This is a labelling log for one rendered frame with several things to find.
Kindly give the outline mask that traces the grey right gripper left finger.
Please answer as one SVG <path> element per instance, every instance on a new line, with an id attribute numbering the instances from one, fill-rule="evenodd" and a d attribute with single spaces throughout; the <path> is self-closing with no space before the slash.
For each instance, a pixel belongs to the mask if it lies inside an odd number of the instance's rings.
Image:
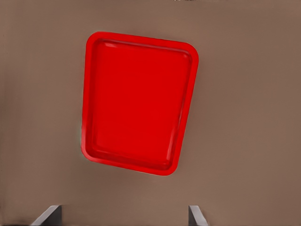
<path id="1" fill-rule="evenodd" d="M 50 206 L 30 226 L 62 226 L 62 206 Z"/>

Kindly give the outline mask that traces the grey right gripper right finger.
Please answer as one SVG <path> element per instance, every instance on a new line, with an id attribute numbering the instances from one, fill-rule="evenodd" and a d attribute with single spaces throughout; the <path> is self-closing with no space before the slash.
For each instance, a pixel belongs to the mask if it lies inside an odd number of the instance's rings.
<path id="1" fill-rule="evenodd" d="M 197 205 L 189 205 L 188 207 L 188 226 L 209 226 Z"/>

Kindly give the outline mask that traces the red rectangular plastic tray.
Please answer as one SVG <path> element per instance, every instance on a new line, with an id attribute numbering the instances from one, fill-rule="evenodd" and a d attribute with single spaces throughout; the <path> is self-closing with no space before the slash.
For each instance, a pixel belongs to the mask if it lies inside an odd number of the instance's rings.
<path id="1" fill-rule="evenodd" d="M 174 173 L 198 62 L 186 42 L 93 33 L 85 53 L 83 155 L 154 175 Z"/>

